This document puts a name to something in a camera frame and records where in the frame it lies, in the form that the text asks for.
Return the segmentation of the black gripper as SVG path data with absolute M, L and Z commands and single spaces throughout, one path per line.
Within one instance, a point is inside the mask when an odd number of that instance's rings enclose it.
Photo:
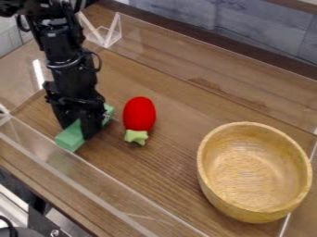
M 101 130 L 107 112 L 105 98 L 95 88 L 101 66 L 93 64 L 93 56 L 99 58 L 95 52 L 83 49 L 77 58 L 65 64 L 47 62 L 53 80 L 43 84 L 60 127 L 68 128 L 79 119 L 85 140 Z

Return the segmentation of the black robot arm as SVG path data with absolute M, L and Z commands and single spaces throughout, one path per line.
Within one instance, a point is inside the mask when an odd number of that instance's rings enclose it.
M 61 128 L 73 123 L 84 139 L 101 130 L 105 98 L 96 91 L 99 55 L 83 47 L 85 36 L 76 13 L 97 0 L 0 0 L 0 17 L 16 18 L 45 55 L 52 80 L 43 84 Z

